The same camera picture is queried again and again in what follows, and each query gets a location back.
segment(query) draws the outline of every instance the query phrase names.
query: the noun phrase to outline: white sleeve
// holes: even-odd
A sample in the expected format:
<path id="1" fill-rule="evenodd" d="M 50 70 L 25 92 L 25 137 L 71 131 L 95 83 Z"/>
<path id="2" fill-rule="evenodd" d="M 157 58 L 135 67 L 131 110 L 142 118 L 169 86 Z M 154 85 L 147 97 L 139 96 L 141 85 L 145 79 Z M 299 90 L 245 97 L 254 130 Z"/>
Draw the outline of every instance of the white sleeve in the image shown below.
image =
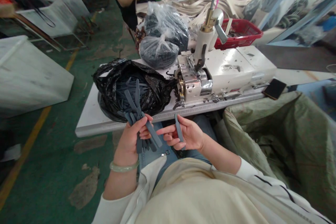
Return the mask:
<path id="1" fill-rule="evenodd" d="M 134 192 L 124 198 L 112 201 L 104 199 L 101 195 L 92 224 L 119 224 L 133 194 Z"/>
<path id="2" fill-rule="evenodd" d="M 307 212 L 320 216 L 325 220 L 325 223 L 332 223 L 327 217 L 316 211 L 305 198 L 288 189 L 282 181 L 273 177 L 264 176 L 261 171 L 254 168 L 242 158 L 241 163 L 236 176 L 254 184 L 287 205 L 296 204 Z"/>

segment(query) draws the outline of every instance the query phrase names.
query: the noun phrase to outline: white bin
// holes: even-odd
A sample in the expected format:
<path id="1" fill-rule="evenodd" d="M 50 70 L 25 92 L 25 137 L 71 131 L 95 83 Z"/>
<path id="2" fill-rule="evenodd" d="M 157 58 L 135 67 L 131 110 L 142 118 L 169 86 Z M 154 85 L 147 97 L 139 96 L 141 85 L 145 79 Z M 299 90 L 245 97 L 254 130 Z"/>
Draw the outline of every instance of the white bin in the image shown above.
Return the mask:
<path id="1" fill-rule="evenodd" d="M 66 101 L 73 79 L 27 36 L 0 40 L 0 118 Z"/>
<path id="2" fill-rule="evenodd" d="M 86 17 L 90 15 L 87 7 L 85 6 L 82 0 L 62 0 L 62 1 L 65 3 L 65 5 L 70 9 L 70 11 L 77 19 L 80 19 L 81 16 Z"/>
<path id="3" fill-rule="evenodd" d="M 51 5 L 40 8 L 40 11 L 45 16 L 34 9 L 20 10 L 16 13 L 24 16 L 51 37 L 73 33 L 77 19 L 62 0 L 55 0 Z"/>

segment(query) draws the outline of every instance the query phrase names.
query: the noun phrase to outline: black plastic bag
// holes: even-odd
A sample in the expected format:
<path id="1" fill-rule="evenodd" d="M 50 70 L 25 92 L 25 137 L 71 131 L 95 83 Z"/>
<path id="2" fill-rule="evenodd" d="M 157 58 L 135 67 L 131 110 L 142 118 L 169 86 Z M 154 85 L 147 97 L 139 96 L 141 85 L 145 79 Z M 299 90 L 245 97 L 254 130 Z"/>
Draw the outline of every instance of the black plastic bag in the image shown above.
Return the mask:
<path id="1" fill-rule="evenodd" d="M 99 97 L 98 102 L 104 114 L 113 121 L 127 122 L 118 114 L 124 111 L 125 106 L 120 102 L 120 96 L 124 91 L 118 90 L 121 83 L 131 78 L 137 78 L 146 83 L 148 90 L 140 96 L 141 110 L 151 116 L 160 113 L 170 102 L 170 93 L 176 86 L 176 80 L 166 80 L 161 74 L 152 68 L 127 59 L 115 59 L 108 64 L 99 67 L 93 74 Z"/>

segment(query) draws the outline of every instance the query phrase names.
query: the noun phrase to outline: factory floor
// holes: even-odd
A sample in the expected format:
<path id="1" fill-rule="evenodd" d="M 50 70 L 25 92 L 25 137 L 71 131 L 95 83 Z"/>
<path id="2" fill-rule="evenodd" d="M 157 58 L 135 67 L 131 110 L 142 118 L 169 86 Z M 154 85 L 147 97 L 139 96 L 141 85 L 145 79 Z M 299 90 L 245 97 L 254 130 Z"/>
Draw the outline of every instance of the factory floor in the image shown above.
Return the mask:
<path id="1" fill-rule="evenodd" d="M 14 132 L 15 142 L 21 147 L 26 143 L 32 145 L 30 150 L 28 145 L 22 150 L 26 161 L 22 166 L 16 165 L 2 183 L 0 223 L 91 223 L 93 220 L 110 171 L 112 133 L 77 138 L 75 128 L 93 84 L 91 75 L 99 65 L 117 57 L 139 57 L 114 0 L 105 11 L 93 17 L 100 31 L 88 42 L 89 50 L 47 53 L 48 47 L 39 46 L 74 75 L 68 101 L 0 123 L 0 129 Z M 9 163 L 3 171 L 11 166 Z"/>

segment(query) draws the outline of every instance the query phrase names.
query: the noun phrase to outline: beige shirt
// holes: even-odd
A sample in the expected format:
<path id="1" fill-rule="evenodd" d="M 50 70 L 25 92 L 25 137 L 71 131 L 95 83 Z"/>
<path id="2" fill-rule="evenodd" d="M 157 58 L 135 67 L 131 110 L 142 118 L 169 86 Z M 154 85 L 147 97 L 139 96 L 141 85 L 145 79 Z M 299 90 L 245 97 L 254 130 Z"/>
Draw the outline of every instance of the beige shirt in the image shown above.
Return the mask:
<path id="1" fill-rule="evenodd" d="M 210 168 L 191 158 L 169 166 L 136 224 L 268 223 L 239 188 L 215 179 Z"/>

